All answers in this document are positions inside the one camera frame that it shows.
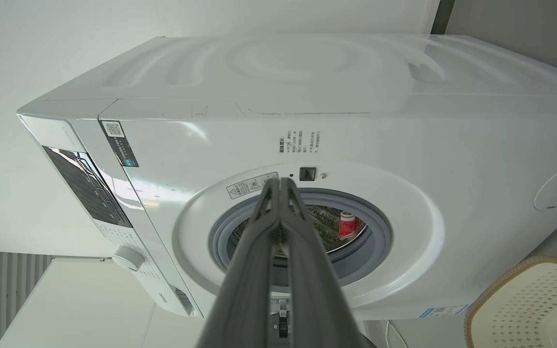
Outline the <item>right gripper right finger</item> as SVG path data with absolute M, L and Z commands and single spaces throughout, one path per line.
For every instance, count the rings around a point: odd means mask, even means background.
M 338 285 L 298 187 L 281 179 L 281 226 L 286 231 L 294 348 L 368 348 Z

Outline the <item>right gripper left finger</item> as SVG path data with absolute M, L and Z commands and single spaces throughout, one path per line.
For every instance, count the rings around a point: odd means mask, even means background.
M 265 348 L 270 310 L 272 231 L 279 224 L 280 180 L 270 179 L 257 201 L 204 324 L 198 348 Z

